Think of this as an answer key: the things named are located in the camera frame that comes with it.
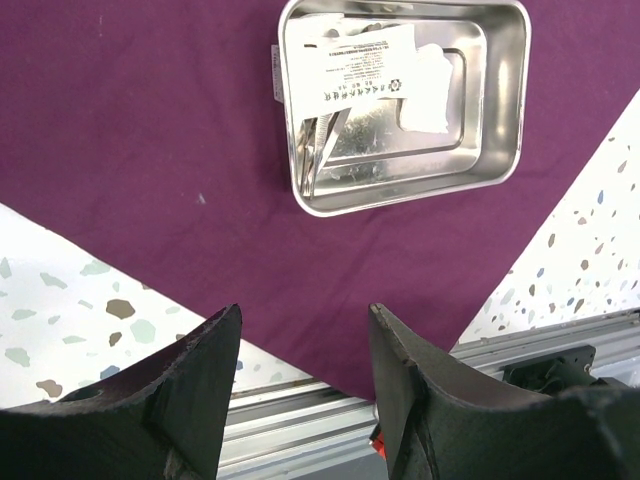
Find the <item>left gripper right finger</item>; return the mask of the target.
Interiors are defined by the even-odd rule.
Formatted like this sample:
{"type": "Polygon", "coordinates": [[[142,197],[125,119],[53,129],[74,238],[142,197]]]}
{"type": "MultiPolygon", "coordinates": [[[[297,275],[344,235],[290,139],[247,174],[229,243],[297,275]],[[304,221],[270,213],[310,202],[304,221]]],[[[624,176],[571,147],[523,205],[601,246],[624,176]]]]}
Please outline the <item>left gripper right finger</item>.
{"type": "Polygon", "coordinates": [[[545,395],[492,378],[369,308],[369,345],[392,479],[635,479],[639,392],[545,395]]]}

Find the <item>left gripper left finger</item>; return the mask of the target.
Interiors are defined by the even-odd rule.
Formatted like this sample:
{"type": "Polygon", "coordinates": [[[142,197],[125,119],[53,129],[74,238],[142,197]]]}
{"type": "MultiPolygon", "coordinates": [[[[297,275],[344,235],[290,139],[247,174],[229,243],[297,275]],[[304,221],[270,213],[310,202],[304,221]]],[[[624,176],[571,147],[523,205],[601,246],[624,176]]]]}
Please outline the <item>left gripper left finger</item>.
{"type": "Polygon", "coordinates": [[[241,330],[233,304],[56,402],[2,410],[2,478],[216,478],[241,330]]]}

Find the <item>stainless steel tray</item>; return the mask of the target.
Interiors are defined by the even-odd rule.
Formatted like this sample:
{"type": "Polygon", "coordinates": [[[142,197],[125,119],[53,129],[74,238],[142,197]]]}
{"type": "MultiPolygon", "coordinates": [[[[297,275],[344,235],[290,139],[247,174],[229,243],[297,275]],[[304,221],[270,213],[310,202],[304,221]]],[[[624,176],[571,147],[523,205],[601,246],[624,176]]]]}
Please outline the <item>stainless steel tray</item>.
{"type": "Polygon", "coordinates": [[[298,205],[317,217],[495,185],[521,154],[531,25],[517,1],[291,1],[273,48],[274,95],[283,104],[291,185],[298,205]],[[416,48],[434,43],[454,69],[448,132],[404,131],[404,98],[351,107],[312,199],[300,192],[305,121],[293,117],[284,54],[287,22],[342,14],[367,23],[412,24],[416,48]]]}

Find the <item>purple cloth mat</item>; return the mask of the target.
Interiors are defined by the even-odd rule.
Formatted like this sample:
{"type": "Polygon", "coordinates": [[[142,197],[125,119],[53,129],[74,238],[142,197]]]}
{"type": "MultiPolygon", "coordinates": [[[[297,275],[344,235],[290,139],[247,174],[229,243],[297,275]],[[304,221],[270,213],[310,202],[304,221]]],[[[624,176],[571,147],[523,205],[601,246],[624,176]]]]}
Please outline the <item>purple cloth mat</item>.
{"type": "Polygon", "coordinates": [[[527,1],[525,119],[487,114],[509,180],[320,219],[295,202],[269,49],[279,1],[5,1],[1,201],[349,394],[367,310],[452,347],[639,87],[635,1],[527,1]]]}

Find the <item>white gauze pad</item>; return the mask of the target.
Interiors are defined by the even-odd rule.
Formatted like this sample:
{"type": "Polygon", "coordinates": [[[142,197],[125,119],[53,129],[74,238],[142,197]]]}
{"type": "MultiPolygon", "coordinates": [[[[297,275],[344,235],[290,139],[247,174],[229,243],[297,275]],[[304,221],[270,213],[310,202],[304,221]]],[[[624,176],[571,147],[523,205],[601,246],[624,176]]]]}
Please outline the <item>white gauze pad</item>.
{"type": "Polygon", "coordinates": [[[417,49],[414,82],[402,100],[398,124],[404,131],[448,132],[447,104],[453,65],[437,44],[417,49]]]}

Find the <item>steel tweezers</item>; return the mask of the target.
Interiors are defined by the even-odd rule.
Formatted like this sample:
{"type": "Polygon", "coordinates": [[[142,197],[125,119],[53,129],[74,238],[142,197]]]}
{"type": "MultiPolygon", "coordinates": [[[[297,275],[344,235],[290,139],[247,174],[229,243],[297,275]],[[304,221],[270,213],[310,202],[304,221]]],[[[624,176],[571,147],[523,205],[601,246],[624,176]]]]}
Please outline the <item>steel tweezers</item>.
{"type": "Polygon", "coordinates": [[[305,121],[300,180],[300,192],[304,197],[314,197],[319,174],[330,158],[350,113],[351,109],[347,108],[305,121]]]}

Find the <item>white sachet packet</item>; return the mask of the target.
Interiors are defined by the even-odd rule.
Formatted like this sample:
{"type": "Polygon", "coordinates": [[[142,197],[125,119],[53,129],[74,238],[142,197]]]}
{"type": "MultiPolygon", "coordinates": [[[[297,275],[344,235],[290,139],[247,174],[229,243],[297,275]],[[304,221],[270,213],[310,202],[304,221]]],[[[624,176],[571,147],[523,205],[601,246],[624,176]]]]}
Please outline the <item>white sachet packet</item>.
{"type": "Polygon", "coordinates": [[[383,98],[416,85],[412,24],[367,23],[342,14],[294,18],[284,29],[290,109],[296,120],[383,98]]]}

